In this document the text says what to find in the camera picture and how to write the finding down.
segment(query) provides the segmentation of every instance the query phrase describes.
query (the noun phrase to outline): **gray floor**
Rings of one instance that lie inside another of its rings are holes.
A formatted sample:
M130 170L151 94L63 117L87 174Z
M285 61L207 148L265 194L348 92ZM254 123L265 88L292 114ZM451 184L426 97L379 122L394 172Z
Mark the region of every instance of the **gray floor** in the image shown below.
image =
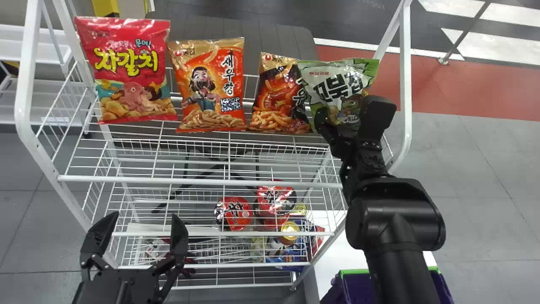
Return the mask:
M388 132L392 146L400 120ZM434 254L456 302L536 303L540 123L415 113L413 126L413 145L395 174L419 179L441 210L448 237ZM0 134L0 142L2 302L70 302L84 232L56 192L41 190L49 187L39 187L43 175L17 135ZM170 301L302 303L302 293L195 290Z

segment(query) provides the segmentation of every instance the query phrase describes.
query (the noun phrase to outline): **chip bag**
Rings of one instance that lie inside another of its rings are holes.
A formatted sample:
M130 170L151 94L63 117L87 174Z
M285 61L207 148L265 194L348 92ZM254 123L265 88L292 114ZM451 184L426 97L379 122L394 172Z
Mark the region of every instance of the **chip bag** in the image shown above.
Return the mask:
M261 53L259 89L249 130L311 132L304 106L309 96L296 63L294 58Z
M167 42L182 94L177 132L245 130L244 38Z
M298 67L311 96L312 114L321 107L328 107L328 118L333 124L348 124L357 129L361 101L375 79L379 60L298 61Z
M101 104L99 123L177 120L165 77L168 20L75 17Z

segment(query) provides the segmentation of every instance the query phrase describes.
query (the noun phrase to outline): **red snack bag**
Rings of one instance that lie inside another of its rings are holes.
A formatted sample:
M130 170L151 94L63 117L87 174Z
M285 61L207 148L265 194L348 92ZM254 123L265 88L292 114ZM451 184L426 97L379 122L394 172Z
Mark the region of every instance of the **red snack bag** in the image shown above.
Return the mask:
M228 230L241 231L253 220L253 208L242 197L225 196L216 205L214 218L218 225L223 225Z
M245 130L244 38L167 42L182 94L177 132Z
M308 98L297 60L262 52L259 89L249 130L290 134L311 132L304 105L305 101L309 102Z
M170 21L75 17L101 103L99 123L177 120L165 78Z
M257 209L260 216L287 217L296 204L296 191L293 187L258 186Z

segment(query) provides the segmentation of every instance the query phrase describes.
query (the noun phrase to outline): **white shelf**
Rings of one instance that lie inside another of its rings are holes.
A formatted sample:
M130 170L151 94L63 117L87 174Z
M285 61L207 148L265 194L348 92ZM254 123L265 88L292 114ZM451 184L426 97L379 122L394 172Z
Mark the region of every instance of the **white shelf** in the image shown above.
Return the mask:
M54 32L54 36L60 46L65 44L71 48L60 47L59 59L52 59L51 43L42 37L47 33L39 28L42 13L47 21L41 0L28 1L25 31L19 34L22 39L16 39L16 34L2 37L14 45L20 41L20 49L25 54L17 83L15 122L21 141L85 230L103 215L120 211L105 258L115 267L147 268L155 262L144 253L147 241L167 237L170 234L168 221L175 213L187 222L190 252L198 261L186 265L197 271L193 279L178 280L175 289L295 288L308 272L297 276L276 267L312 267L312 262L316 263L327 244L342 231L346 214L339 179L341 163L331 156L324 140L316 135L252 132L176 134L178 122L169 121L98 125L100 107L72 17L64 2L54 0L53 3L64 29L64 32ZM390 170L404 158L411 139L409 4L410 0L400 3L401 13L393 17L375 56L382 58L401 24L404 137L401 151L396 155L392 154L385 138L382 142L384 160L391 164ZM44 97L36 87L40 82L34 80L36 63L57 64L69 58L68 53L73 53L74 60L69 71L63 66L66 80L61 84L49 83L56 91ZM172 76L172 70L167 69L173 105L180 113L181 96ZM257 82L257 76L245 76L247 121L251 119ZM33 115L36 109L39 114ZM91 137L81 137L74 148L64 146L70 128L78 127L81 121L84 121L82 130L88 131ZM83 201L74 197L69 182L86 183L88 190ZM311 246L301 246L298 257L303 259L270 263L265 258L271 252L263 250L262 257L254 255L255 249L248 244L254 236L272 238L283 233L260 232L262 227L257 222L240 232L222 231L223 227L214 224L213 209L220 198L243 196L252 202L257 186L272 185L293 187L298 201L306 205L306 220L324 227L323 232L287 233L298 235L300 245L324 237L326 243L316 248L313 259L310 260Z
M0 24L0 60L21 61L24 27L19 25ZM69 63L72 53L63 30L53 30L60 55L60 62L49 29L39 29L36 63L65 64Z
M15 94L17 90L17 78L11 78L11 82L4 90L0 90L0 124L15 124ZM58 80L34 80L32 92L32 108L30 110L29 121L32 125L41 125L45 122L47 127L66 126L69 118L75 114L76 105L82 99L85 87L80 82L71 83L70 90L62 90L64 81ZM85 94L83 102L91 104L93 98L90 94ZM49 115L55 100L58 100L58 107L55 107L55 116ZM81 127L81 119L74 120L72 126Z

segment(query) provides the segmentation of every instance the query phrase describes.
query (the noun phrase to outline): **red floor stripe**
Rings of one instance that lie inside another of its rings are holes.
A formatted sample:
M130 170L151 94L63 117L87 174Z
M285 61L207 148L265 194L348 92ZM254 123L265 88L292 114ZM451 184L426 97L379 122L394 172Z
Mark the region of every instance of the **red floor stripe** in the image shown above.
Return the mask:
M371 58L372 51L318 45L324 61ZM413 111L540 121L540 70L413 56ZM386 54L370 94L399 104L399 54Z

